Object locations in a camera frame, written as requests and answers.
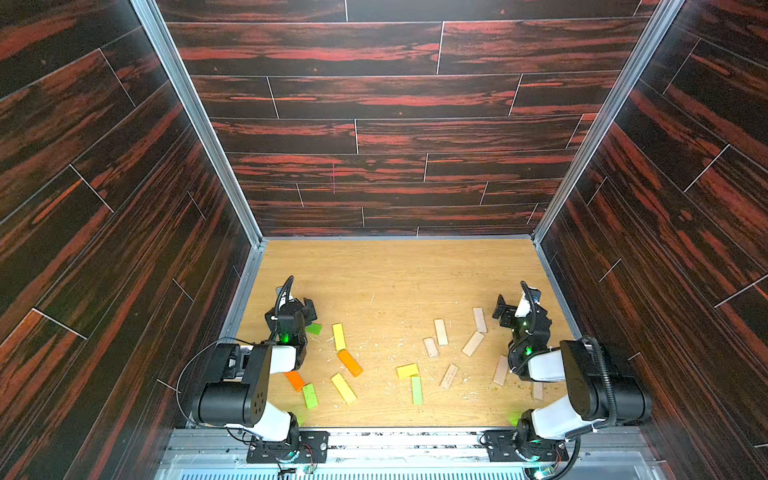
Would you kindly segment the natural wood block neck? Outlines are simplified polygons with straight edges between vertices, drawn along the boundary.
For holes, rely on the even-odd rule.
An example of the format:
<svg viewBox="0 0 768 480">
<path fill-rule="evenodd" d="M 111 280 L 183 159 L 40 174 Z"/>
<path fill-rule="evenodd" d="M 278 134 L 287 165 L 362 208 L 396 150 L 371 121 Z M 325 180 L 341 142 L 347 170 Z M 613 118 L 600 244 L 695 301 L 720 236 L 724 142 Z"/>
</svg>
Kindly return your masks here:
<svg viewBox="0 0 768 480">
<path fill-rule="evenodd" d="M 435 319 L 434 326 L 435 326 L 438 345 L 447 346 L 449 344 L 449 339 L 447 335 L 445 321 L 443 319 Z"/>
<path fill-rule="evenodd" d="M 482 334 L 486 334 L 488 332 L 488 327 L 487 327 L 483 310 L 479 307 L 475 307 L 473 309 L 473 317 L 475 321 L 476 331 Z"/>
</svg>

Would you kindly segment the natural wood block diagonal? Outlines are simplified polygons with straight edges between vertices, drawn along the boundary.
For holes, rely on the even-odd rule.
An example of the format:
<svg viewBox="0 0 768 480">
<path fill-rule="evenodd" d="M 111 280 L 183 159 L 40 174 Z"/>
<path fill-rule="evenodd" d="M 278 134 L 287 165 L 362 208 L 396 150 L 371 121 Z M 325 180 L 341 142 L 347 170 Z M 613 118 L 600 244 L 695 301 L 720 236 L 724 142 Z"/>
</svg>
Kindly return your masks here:
<svg viewBox="0 0 768 480">
<path fill-rule="evenodd" d="M 475 331 L 462 348 L 462 353 L 468 357 L 472 357 L 484 338 L 485 335 L 483 333 Z"/>
</svg>

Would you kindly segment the natural wood block neck top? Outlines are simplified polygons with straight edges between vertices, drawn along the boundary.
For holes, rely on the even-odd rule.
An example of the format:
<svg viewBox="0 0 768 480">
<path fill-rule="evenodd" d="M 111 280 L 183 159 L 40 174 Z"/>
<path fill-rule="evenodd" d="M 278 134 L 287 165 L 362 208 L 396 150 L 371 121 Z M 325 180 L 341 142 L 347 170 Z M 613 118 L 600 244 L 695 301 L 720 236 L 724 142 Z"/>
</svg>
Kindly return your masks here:
<svg viewBox="0 0 768 480">
<path fill-rule="evenodd" d="M 435 326 L 438 345 L 447 346 L 449 344 L 449 339 L 447 335 L 445 321 L 443 319 L 435 319 L 434 326 Z"/>
</svg>

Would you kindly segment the short natural wood block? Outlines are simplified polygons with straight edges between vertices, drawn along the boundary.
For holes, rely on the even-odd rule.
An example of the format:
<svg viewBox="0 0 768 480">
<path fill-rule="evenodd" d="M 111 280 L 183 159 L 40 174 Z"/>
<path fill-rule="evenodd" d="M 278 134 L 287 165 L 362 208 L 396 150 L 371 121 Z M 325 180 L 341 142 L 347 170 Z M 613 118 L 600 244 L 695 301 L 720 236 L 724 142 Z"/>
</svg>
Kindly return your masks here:
<svg viewBox="0 0 768 480">
<path fill-rule="evenodd" d="M 437 358 L 439 356 L 437 344 L 432 337 L 424 338 L 423 343 L 429 358 Z"/>
</svg>

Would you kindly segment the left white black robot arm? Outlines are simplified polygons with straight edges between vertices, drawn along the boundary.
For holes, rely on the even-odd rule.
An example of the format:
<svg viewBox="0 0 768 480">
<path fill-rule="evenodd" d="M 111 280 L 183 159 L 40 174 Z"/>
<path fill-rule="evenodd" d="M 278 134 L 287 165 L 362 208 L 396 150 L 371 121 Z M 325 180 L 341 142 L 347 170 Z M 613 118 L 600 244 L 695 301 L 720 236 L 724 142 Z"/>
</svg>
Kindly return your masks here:
<svg viewBox="0 0 768 480">
<path fill-rule="evenodd" d="M 191 400 L 179 401 L 182 415 L 201 426 L 240 429 L 264 449 L 299 449 L 298 420 L 268 401 L 269 381 L 276 373 L 296 373 L 303 365 L 306 327 L 317 319 L 312 300 L 280 300 L 265 314 L 268 339 L 250 346 L 214 343 L 202 385 Z"/>
</svg>

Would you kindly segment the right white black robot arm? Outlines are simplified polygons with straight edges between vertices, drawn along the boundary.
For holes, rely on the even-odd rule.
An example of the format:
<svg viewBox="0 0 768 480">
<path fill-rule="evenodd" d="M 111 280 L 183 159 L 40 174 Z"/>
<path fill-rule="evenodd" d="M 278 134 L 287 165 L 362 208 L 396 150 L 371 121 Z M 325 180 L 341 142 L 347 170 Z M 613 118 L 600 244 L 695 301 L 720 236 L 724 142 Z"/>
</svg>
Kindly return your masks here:
<svg viewBox="0 0 768 480">
<path fill-rule="evenodd" d="M 527 462 L 553 463 L 568 457 L 566 443 L 604 428 L 645 421 L 652 398 L 625 362 L 591 337 L 549 344 L 552 321 L 540 305 L 541 292 L 521 283 L 516 306 L 499 296 L 492 317 L 512 333 L 502 366 L 536 385 L 561 383 L 566 394 L 553 403 L 521 414 L 511 437 L 488 435 L 488 453 Z"/>
</svg>

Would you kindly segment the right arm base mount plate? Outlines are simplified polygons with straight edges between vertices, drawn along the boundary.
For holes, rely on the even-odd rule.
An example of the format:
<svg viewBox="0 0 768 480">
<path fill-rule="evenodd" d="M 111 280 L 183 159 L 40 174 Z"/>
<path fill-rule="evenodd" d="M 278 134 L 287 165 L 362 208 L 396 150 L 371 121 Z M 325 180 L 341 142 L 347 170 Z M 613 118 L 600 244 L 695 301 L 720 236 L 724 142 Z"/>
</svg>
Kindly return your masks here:
<svg viewBox="0 0 768 480">
<path fill-rule="evenodd" d="M 541 439 L 518 430 L 486 430 L 478 442 L 491 462 L 553 464 L 569 459 L 564 441 Z"/>
</svg>

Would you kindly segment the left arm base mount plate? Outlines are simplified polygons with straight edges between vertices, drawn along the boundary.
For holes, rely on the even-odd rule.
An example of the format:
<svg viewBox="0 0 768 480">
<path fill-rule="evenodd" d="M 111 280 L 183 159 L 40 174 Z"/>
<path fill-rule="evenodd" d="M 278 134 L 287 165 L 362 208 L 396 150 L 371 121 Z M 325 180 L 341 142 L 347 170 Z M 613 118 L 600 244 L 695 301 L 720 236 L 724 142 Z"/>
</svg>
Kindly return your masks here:
<svg viewBox="0 0 768 480">
<path fill-rule="evenodd" d="M 299 429 L 283 441 L 254 439 L 249 442 L 246 463 L 322 464 L 327 461 L 329 437 L 328 431 Z"/>
</svg>

